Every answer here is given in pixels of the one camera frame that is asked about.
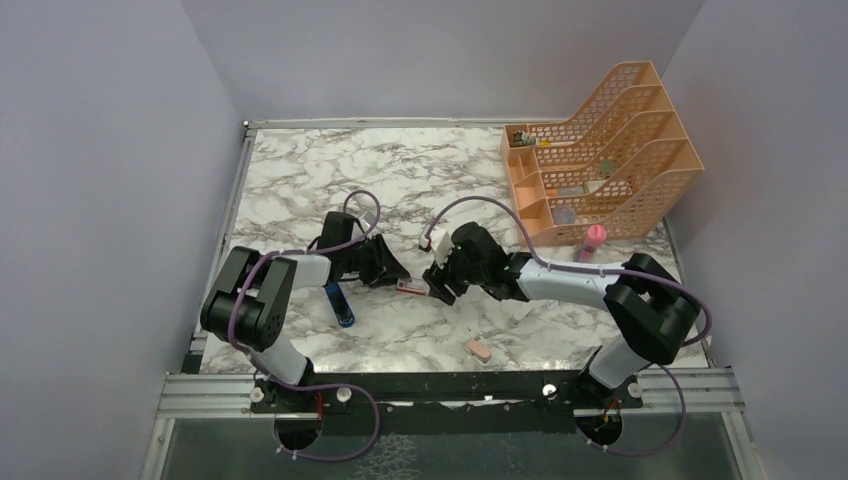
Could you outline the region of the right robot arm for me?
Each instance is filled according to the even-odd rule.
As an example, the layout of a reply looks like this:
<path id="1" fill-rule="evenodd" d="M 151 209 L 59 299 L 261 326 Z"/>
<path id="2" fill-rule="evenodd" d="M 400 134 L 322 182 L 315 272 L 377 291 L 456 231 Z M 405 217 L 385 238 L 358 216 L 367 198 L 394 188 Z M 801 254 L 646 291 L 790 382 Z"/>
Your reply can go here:
<path id="1" fill-rule="evenodd" d="M 422 275 L 430 296 L 452 305 L 477 286 L 498 301 L 559 301 L 604 310 L 619 330 L 588 361 L 579 398 L 600 407 L 622 384 L 653 365 L 672 363 L 702 307 L 651 256 L 622 264 L 545 264 L 531 251 L 508 253 L 487 229 L 469 222 L 448 234 L 424 233 L 421 250 L 434 261 Z"/>

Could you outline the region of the red white staple box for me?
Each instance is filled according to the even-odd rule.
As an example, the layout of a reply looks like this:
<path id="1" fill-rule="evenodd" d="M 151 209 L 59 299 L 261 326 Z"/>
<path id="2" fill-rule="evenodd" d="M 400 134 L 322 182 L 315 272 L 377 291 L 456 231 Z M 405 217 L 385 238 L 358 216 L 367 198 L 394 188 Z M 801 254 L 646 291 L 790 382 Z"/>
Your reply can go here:
<path id="1" fill-rule="evenodd" d="M 412 295 L 429 295 L 429 287 L 427 283 L 418 278 L 399 279 L 396 283 L 396 290 Z"/>

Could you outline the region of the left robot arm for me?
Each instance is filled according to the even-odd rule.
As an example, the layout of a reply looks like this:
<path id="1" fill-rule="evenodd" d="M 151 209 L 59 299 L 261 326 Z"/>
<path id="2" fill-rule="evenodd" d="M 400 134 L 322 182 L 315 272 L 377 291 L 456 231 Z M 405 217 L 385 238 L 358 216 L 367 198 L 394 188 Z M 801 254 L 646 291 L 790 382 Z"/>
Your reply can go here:
<path id="1" fill-rule="evenodd" d="M 359 281 L 370 288 L 394 286 L 410 273 L 380 234 L 364 234 L 365 225 L 349 213 L 331 211 L 313 242 L 318 255 L 262 255 L 237 246 L 227 256 L 201 309 L 201 327 L 248 356 L 259 372 L 278 379 L 276 396 L 298 411 L 313 401 L 311 360 L 283 335 L 294 290 L 324 289 L 337 322 L 355 323 L 341 284 Z"/>

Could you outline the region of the pink eraser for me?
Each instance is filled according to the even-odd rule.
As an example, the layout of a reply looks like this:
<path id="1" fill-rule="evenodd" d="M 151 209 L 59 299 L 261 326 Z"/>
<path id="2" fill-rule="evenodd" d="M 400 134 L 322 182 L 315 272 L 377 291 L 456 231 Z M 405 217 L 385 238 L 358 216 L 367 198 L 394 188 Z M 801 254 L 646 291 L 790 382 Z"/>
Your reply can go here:
<path id="1" fill-rule="evenodd" d="M 491 350 L 476 339 L 469 339 L 463 344 L 465 350 L 481 364 L 487 364 L 492 359 Z"/>

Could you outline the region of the blue stapler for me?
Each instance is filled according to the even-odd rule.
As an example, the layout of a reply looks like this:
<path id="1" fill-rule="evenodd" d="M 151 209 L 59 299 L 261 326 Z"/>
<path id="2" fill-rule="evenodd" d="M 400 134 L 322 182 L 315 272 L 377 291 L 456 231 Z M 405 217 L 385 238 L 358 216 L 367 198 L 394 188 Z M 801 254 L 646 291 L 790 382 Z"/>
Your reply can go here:
<path id="1" fill-rule="evenodd" d="M 337 323 L 342 328 L 350 328 L 355 324 L 355 315 L 347 301 L 347 298 L 338 283 L 331 283 L 324 287 Z"/>

